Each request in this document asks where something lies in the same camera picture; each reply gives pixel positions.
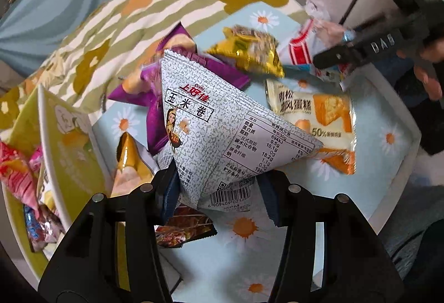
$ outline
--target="pink candy wrapper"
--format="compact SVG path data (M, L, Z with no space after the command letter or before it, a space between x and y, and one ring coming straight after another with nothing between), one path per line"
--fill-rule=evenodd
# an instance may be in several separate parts
M37 203L37 179L22 153L0 141L0 179L9 191L35 211L39 218Z

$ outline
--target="daisy print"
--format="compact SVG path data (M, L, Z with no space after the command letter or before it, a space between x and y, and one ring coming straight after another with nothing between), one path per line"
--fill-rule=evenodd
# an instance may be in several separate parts
M260 275L251 278L241 278L236 285L236 291L246 302L266 302L273 289L274 278Z
M258 13L254 12L250 16L250 23L255 29L261 29L267 32L269 28L274 29L275 26L279 25L279 18L274 16L272 12L267 14L265 11L258 11Z
M398 124L393 128L381 129L381 148L385 155L393 154L397 151L401 139L401 133L398 130Z
M134 126L139 125L140 121L136 120L136 115L131 108L123 108L123 111L117 112L117 118L114 118L115 124L111 126L115 139L119 139L124 132L128 132L133 137L137 136L137 130Z
M311 159L312 165L310 167L310 171L317 173L317 177L324 177L324 181L329 180L330 178L338 178L339 172L330 166L324 159Z
M221 237L225 245L234 243L239 253L245 249L260 251L261 245L272 239L269 230L274 228L274 223L265 211L248 211L229 216L231 218L224 222L228 229L221 232Z

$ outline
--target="person's hand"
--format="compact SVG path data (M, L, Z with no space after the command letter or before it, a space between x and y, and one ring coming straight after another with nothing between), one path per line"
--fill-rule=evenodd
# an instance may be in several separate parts
M398 56L405 58L406 55L402 51L398 51ZM421 52L421 57L433 63L439 63L444 60L444 38L436 40ZM439 100L443 96L442 87L439 82L427 75L426 71L416 66L414 67L415 76L424 85L425 91L428 93L430 100Z

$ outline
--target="snack bag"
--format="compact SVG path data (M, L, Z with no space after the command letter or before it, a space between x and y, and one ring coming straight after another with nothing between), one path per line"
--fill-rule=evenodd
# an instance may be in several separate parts
M0 179L9 191L39 217L37 179L22 153L0 141Z
M247 211L257 191L252 177L322 146L203 66L170 50L162 59L162 91L170 142L156 158L161 168L175 159L180 201L193 209Z
M31 155L28 162L29 167L31 168L36 178L39 177L40 167L42 163L43 163L43 151L42 151L42 146L39 145L37 149L34 151L34 153Z
M210 47L208 54L234 59L241 70L284 77L276 52L278 43L273 36L240 25L225 27L223 33L226 39Z
M46 247L45 232L36 219L35 210L28 205L23 205L26 232L31 245L32 252L36 253Z
M159 168L146 149L127 132L117 147L117 172L110 198L131 193L145 183L151 183Z
M313 157L323 159L344 174L355 172L355 115L345 95L294 92L267 80L271 109L285 120L324 143Z
M53 214L55 214L58 217L59 213L57 212L56 203L54 201L54 196L52 194L53 190L54 190L54 187L48 177L45 163L44 163L44 161L42 161L41 168L40 168L40 174L39 174L39 180L37 181L38 203L41 206L42 205L46 206Z
M199 62L239 89L242 89L249 83L248 76L236 68L195 54L196 46L194 42L185 28L179 23L160 42L156 56L149 64L138 67L108 96L108 99L111 100L150 108L147 114L147 127L149 127L147 128L147 142L148 150L153 155L159 153L168 141L163 124L162 80L159 63L160 58L163 56L163 51L167 47L176 49L176 52L180 54L192 54L191 59Z
M210 218L183 204L176 208L166 225L156 228L157 244L164 248L179 248L183 243L216 234Z
M284 66L307 71L322 81L339 84L351 72L350 64L340 64L328 69L319 70L313 65L313 57L349 37L346 30L328 21L309 19L297 32L281 42L278 55Z

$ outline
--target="green and white striped blanket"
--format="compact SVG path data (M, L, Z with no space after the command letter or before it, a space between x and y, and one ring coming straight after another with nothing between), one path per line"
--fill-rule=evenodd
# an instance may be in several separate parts
M306 14L295 0L108 0L96 9L41 68L1 98L0 129L7 137L37 84L89 114L101 116L101 97L136 66L181 21L196 36L242 7L263 1L296 21Z

